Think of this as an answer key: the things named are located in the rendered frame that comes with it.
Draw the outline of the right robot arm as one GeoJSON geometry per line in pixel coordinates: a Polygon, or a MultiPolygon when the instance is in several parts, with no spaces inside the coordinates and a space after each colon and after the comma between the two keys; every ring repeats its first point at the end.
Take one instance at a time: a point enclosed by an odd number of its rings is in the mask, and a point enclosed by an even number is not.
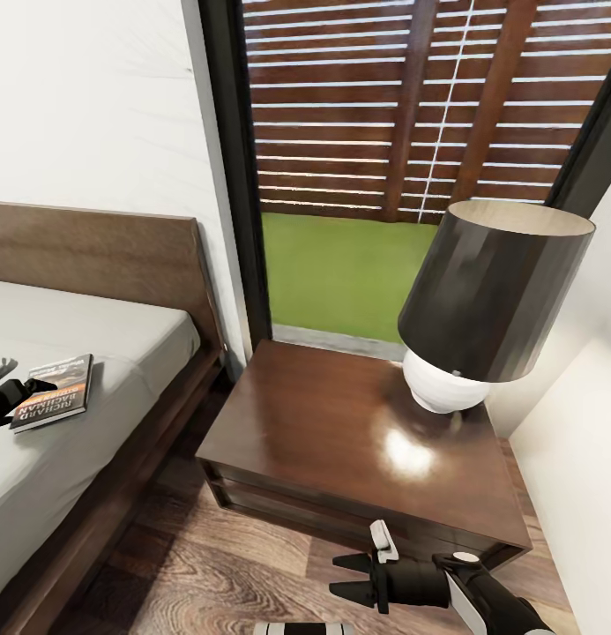
{"type": "Polygon", "coordinates": [[[334,557],[332,565],[369,574],[368,581],[331,583],[331,594],[389,615],[389,602],[451,604],[473,635],[556,635],[535,608],[491,576],[471,553],[435,553],[432,560],[400,557],[383,519],[371,533],[376,549],[334,557]]]}

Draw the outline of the hardback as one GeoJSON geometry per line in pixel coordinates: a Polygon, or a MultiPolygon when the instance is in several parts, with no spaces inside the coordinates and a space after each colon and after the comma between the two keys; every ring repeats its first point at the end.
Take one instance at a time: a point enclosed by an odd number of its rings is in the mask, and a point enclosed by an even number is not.
{"type": "Polygon", "coordinates": [[[12,413],[10,430],[22,433],[86,412],[93,362],[94,356],[87,354],[31,368],[28,379],[54,383],[57,388],[32,393],[12,413]]]}

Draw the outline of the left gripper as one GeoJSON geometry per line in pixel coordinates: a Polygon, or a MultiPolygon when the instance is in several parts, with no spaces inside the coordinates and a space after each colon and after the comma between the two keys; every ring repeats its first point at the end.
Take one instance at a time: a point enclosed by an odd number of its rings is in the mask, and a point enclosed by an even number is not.
{"type": "Polygon", "coordinates": [[[54,383],[37,379],[27,379],[24,384],[19,379],[9,379],[3,383],[0,386],[0,427],[11,423],[13,420],[12,413],[24,401],[28,400],[32,393],[56,388],[57,386],[54,383]]]}

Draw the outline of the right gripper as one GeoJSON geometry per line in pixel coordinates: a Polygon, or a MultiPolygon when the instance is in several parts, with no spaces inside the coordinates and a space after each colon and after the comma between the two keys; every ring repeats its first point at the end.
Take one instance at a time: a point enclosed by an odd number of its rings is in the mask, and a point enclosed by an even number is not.
{"type": "Polygon", "coordinates": [[[399,560],[380,564],[377,554],[378,548],[372,549],[371,555],[359,552],[334,557],[332,565],[365,572],[369,574],[369,580],[331,583],[329,592],[362,606],[374,608],[377,604],[378,611],[384,615],[389,615],[389,602],[423,606],[425,600],[418,560],[399,557],[399,560]]]}

